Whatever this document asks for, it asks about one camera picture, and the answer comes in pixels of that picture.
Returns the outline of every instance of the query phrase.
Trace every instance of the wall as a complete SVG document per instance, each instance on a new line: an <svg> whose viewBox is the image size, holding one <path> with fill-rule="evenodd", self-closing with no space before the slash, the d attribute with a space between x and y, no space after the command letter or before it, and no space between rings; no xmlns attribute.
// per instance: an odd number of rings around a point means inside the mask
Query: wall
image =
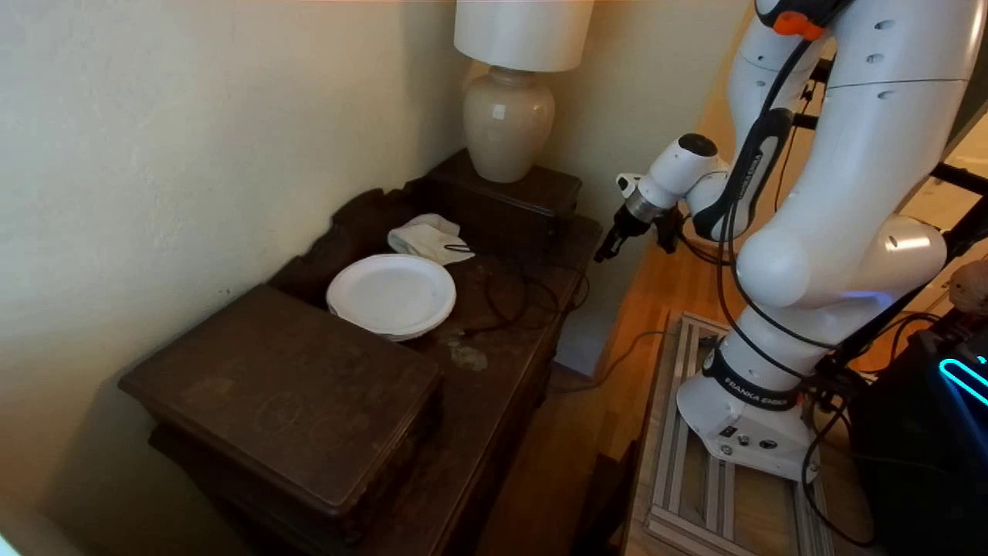
<svg viewBox="0 0 988 556"><path fill-rule="evenodd" d="M585 180L582 211L612 226L619 173L646 173L684 131L697 129L714 80L730 57L744 0L600 0L582 70L553 80L558 124L551 167ZM589 268L589 297L558 344L558 361L592 372L614 311L655 236L626 239L612 261Z"/></svg>
<svg viewBox="0 0 988 556"><path fill-rule="evenodd" d="M234 552L114 389L361 187L459 144L450 4L0 4L0 490L99 552Z"/></svg>

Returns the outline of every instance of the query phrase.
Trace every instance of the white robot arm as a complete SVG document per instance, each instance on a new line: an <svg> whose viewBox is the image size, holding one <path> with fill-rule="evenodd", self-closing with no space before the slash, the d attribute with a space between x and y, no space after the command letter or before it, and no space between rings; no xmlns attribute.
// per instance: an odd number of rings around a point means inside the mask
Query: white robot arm
<svg viewBox="0 0 988 556"><path fill-rule="evenodd" d="M946 154L985 0L756 0L756 14L732 70L732 124L744 137L732 170L711 139L684 137L646 176L619 176L626 199L600 258L676 204L711 239L744 230L817 62L814 38L835 38L812 154L736 261L751 305L703 376L676 391L714 456L799 482L812 441L799 386L838 342L946 266L941 233L897 211Z"/></svg>

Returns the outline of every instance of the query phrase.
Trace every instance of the black cable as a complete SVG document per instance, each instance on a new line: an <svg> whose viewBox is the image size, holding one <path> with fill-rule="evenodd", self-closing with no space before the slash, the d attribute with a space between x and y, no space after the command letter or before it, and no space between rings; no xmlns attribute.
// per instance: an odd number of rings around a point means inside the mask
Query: black cable
<svg viewBox="0 0 988 556"><path fill-rule="evenodd" d="M496 298L494 298L494 285L490 285L494 271L483 258L476 261L476 268L483 271L485 303L489 303L489 307L494 311L496 320L494 325L476 325L476 328L467 325L462 335L511 328L524 315L524 290L522 290L522 303L512 311L503 311L503 305L496 305Z"/></svg>
<svg viewBox="0 0 988 556"><path fill-rule="evenodd" d="M872 335L872 342L865 342L856 354L848 354L846 361L856 361L856 358L863 358L865 353L872 353L872 344L881 339L881 335L886 335L888 329L900 329L900 328L905 328L905 325L911 325L911 320L935 320L935 315L933 311L901 311L901 315L897 315L893 320L886 320L875 335Z"/></svg>
<svg viewBox="0 0 988 556"><path fill-rule="evenodd" d="M775 80L773 80L773 89L769 89L769 95L766 95L766 102L763 102L763 112L759 112L759 116L766 116L769 115L769 107L773 107L773 102L775 102L775 95L777 95L777 89L785 85L785 80L792 78L792 70L796 68L796 62L802 57L802 52L809 50L809 39L802 39L799 45L793 45L793 52L787 54L787 62L780 65L780 70L775 73ZM807 333L796 333L796 329L792 329L792 328L785 328L780 320L775 320L766 307L759 307L754 298L751 298L751 292L740 287L740 277L738 277L738 261L736 261L736 212L738 212L738 204L740 204L740 194L744 191L725 191L725 194L732 194L730 199L730 223L725 223L725 230L722 230L722 236L730 236L730 249L725 249L725 258L732 261L732 277L736 277L736 287L738 287L738 292L744 297L744 303L763 318L763 320L769 320L775 329L780 329L780 333L787 333L787 335L793 335L793 339L799 339L799 342L807 342L807 344L817 344L817 350L835 350L835 342L822 342L822 339L812 339L812 335L807 335Z"/></svg>
<svg viewBox="0 0 988 556"><path fill-rule="evenodd" d="M558 292L546 281L541 281L534 276L522 276L522 277L524 277L524 285L534 285L539 290L545 290L551 297L551 311L564 311L569 307L569 305L558 303Z"/></svg>
<svg viewBox="0 0 988 556"><path fill-rule="evenodd" d="M777 70L775 80L773 80L773 89L769 89L769 95L766 95L766 102L763 102L759 116L769 115L769 107L773 107L780 82L785 82L787 73L796 68L796 62L802 57L807 50L809 50L809 39L802 39L802 43L787 54L787 62L780 65L780 70ZM738 215L740 191L738 191L738 187L730 187L725 194L732 194L732 196L730 196L730 212L725 212L725 223L722 223L722 233L719 233L719 239L716 239L716 258L730 258L730 261L736 266L736 215ZM766 358L769 363L775 363L777 369L796 376L796 381L807 386L809 381L807 381L799 369L793 369L793 367L787 367L787 363L780 363L777 358L773 358L763 344L756 344L756 342L738 328L738 320L736 320L736 315L732 315L732 307L730 307L730 303L725 303L722 268L725 268L725 266L716 266L716 298L719 298L719 307L722 307L722 318L730 320L730 328L732 328L759 358Z"/></svg>
<svg viewBox="0 0 988 556"><path fill-rule="evenodd" d="M905 333L905 328L907 325L917 325L917 320L935 320L929 311L914 311L914 315L907 315L907 318L901 318L900 320L900 328L897 328L897 333L893 333L893 353L888 353L888 361L886 361L886 367L893 363L893 358L900 354L900 342L901 342L901 333Z"/></svg>
<svg viewBox="0 0 988 556"><path fill-rule="evenodd" d="M825 428L814 431L814 437L809 441L807 453L802 453L802 467L799 467L799 485L802 485L802 497L809 499L812 511L838 533L844 538L846 543L856 543L856 545L876 545L876 533L872 533L869 541L859 541L852 533L846 533L817 502L814 502L814 490L812 490L812 482L809 482L809 461L812 453L817 450L817 443L828 437L828 431L838 426L839 413L846 409L838 406L835 417L825 424Z"/></svg>
<svg viewBox="0 0 988 556"><path fill-rule="evenodd" d="M676 230L681 244L685 244L685 249L692 256L697 256L706 266L730 266L730 258L719 258L716 254L706 254L702 244L696 244L692 236L684 233L684 229Z"/></svg>
<svg viewBox="0 0 988 556"><path fill-rule="evenodd" d="M578 297L569 303L569 311L582 307L589 298L589 276L582 276Z"/></svg>
<svg viewBox="0 0 988 556"><path fill-rule="evenodd" d="M812 95L814 95L814 82L809 82L809 89L802 92L802 107L796 112L796 116L799 116L799 115L809 115ZM799 127L793 127L793 131L785 139L780 167L777 167L777 173L775 173L775 199L773 199L775 212L777 212L777 205L780 205L785 173L787 173L792 156L793 156L796 131L799 131Z"/></svg>
<svg viewBox="0 0 988 556"><path fill-rule="evenodd" d="M553 391L586 391L586 389L597 389L597 386L609 383L612 372L624 363L624 358L629 358L629 354L635 353L635 344L638 344L646 335L655 335L655 333L664 333L664 328L638 329L638 333L626 342L626 350L624 350L600 376L592 376L592 381L586 381L586 383L582 383L582 386L569 386L569 389L558 386L558 389L553 389Z"/></svg>

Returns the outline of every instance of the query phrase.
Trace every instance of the wooden nightstand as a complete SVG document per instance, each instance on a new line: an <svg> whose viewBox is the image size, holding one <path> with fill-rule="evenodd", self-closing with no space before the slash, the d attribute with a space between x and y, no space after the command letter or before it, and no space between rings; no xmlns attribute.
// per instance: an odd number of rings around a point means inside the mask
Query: wooden nightstand
<svg viewBox="0 0 988 556"><path fill-rule="evenodd" d="M213 367L176 372L170 367L189 358L160 361L174 350L185 354L197 353L189 350L189 342L194 335L200 339L200 329L193 329L165 350L165 354L151 354L126 372L124 389L158 417L156 443L197 479L233 522L268 552L462 552L472 545L516 441L546 391L562 318L582 290L585 268L600 239L600 226L575 215L578 187L578 180L553 170L534 170L511 187L489 185L459 152L402 191L368 191L349 199L334 212L331 230L322 233L308 254L292 258L263 285L268 290L266 297L298 303L293 311L319 315L327 333L334 333L331 328L336 328L336 320L323 307L327 281L353 258L384 254L385 230L414 212L435 211L459 223L467 244L478 254L471 261L450 266L457 281L455 315L438 329L391 344L397 363L438 369L443 421L435 426L418 426L424 437L414 437L414 456L397 469L397 485L376 493L353 545L343 545L339 530L327 529L336 516L311 502L319 499L311 493L319 456L327 456L323 469L331 473L339 469L339 450L323 447L307 463L303 473L308 474L301 474L298 467L279 467L279 456L258 461L255 443L243 443L243 434L233 431L258 421L248 403L242 413L223 413L225 428L189 409L189 391L203 372L213 372ZM279 328L266 333L272 333L268 342L275 344L292 342L279 335L283 333ZM248 353L266 344L230 335L223 342ZM243 381L239 367L225 367L225 391L234 391L239 381ZM298 389L307 391L293 391L293 383L281 381L268 398L255 391L259 394L255 403L275 403L275 394L319 398L311 389L334 386L327 381L301 381ZM307 428L307 437L292 431L250 437L263 441L268 453L311 450L307 443L336 437L334 428L322 434L307 417L308 409L298 409L298 426Z"/></svg>

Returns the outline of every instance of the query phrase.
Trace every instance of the white lampshade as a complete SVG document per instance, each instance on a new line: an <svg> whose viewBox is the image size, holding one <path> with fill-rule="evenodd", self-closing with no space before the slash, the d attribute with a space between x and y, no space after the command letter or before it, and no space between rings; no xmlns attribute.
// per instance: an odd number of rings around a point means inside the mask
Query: white lampshade
<svg viewBox="0 0 988 556"><path fill-rule="evenodd" d="M522 180L551 139L557 97L539 70L585 57L592 0L457 0L457 50L490 65L462 102L467 152L489 182Z"/></svg>
<svg viewBox="0 0 988 556"><path fill-rule="evenodd" d="M512 70L582 65L592 0L457 0L457 50Z"/></svg>

